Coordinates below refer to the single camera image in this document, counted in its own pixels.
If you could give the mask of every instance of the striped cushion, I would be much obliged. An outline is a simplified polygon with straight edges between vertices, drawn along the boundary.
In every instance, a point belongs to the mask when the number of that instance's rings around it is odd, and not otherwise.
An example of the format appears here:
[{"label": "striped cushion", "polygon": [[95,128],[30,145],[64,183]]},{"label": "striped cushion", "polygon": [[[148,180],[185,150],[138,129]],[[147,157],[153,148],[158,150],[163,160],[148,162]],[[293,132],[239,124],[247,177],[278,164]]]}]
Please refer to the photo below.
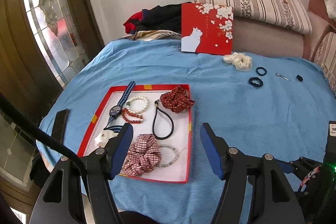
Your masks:
[{"label": "striped cushion", "polygon": [[312,31],[307,13],[299,0],[193,0],[193,2],[231,6],[235,16],[267,22],[302,34]]},{"label": "striped cushion", "polygon": [[336,93],[336,35],[328,33],[322,40],[314,63],[320,65],[333,93]]}]

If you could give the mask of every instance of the watch face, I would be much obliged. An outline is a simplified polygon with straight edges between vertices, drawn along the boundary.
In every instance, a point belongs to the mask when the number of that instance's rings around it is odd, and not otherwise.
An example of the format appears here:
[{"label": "watch face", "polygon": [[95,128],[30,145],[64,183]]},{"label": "watch face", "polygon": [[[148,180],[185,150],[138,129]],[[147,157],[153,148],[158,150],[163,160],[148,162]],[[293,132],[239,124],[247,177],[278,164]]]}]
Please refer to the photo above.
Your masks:
[{"label": "watch face", "polygon": [[118,115],[118,114],[120,114],[120,112],[121,112],[121,107],[120,106],[114,106],[110,109],[110,115],[111,116]]}]

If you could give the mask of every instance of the white label sticker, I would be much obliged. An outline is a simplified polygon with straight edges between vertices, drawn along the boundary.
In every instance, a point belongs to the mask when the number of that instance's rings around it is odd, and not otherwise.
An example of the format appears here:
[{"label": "white label sticker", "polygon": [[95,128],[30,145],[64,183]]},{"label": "white label sticker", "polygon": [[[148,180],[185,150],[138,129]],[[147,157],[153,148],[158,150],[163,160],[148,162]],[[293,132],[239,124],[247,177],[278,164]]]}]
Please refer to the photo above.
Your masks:
[{"label": "white label sticker", "polygon": [[329,125],[329,134],[330,134],[330,136],[332,136],[332,137],[336,137],[336,124],[335,123],[331,123],[330,125]]}]

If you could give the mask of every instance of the white cloth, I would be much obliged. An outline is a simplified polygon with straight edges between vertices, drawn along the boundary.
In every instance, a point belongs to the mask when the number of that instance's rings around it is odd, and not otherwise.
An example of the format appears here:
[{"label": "white cloth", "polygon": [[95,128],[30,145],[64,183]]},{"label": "white cloth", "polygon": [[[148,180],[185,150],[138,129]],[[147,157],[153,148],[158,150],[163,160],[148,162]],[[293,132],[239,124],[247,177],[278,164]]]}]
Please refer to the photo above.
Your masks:
[{"label": "white cloth", "polygon": [[329,18],[336,19],[336,0],[324,0]]},{"label": "white cloth", "polygon": [[243,53],[234,52],[223,56],[226,63],[233,64],[237,70],[249,71],[252,68],[252,57]]},{"label": "white cloth", "polygon": [[98,137],[94,139],[96,146],[105,147],[109,139],[117,137],[118,133],[112,130],[103,130]]}]

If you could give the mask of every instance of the black phone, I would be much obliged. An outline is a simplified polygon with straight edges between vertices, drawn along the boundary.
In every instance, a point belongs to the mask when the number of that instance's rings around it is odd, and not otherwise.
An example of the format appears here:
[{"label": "black phone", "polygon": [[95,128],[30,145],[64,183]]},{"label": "black phone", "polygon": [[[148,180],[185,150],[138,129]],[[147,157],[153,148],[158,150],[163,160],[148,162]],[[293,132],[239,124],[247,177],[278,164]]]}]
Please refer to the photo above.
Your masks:
[{"label": "black phone", "polygon": [[51,136],[60,143],[63,143],[65,126],[67,124],[69,109],[63,109],[56,113],[54,126],[52,127]]}]

